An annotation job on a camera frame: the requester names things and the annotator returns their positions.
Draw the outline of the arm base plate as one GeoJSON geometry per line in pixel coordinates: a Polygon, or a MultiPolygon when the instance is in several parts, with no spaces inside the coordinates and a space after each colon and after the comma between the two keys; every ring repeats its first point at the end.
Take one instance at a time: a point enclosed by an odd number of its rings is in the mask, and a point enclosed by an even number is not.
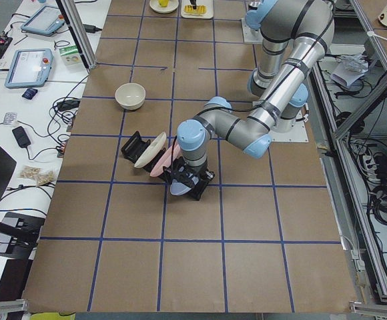
{"type": "Polygon", "coordinates": [[[254,30],[250,28],[244,18],[241,18],[241,25],[244,43],[253,45],[258,45],[262,43],[263,37],[259,30],[254,30]]]}
{"type": "Polygon", "coordinates": [[[248,116],[248,125],[262,141],[307,143],[308,135],[303,120],[298,121],[302,106],[296,107],[287,101],[258,101],[248,116]]]}

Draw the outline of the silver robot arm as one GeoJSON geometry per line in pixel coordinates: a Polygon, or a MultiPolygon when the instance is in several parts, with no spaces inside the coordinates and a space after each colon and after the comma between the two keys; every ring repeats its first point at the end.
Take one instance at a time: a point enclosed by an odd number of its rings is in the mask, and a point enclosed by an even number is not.
{"type": "Polygon", "coordinates": [[[284,114],[290,100],[317,60],[323,58],[334,36],[332,1],[260,1],[245,22],[262,37],[262,58],[248,88],[258,101],[246,119],[222,97],[214,97],[195,117],[179,124],[177,143],[181,167],[170,169],[170,192],[184,195],[200,182],[207,169],[207,144],[217,135],[260,158],[267,151],[270,129],[284,114]]]}

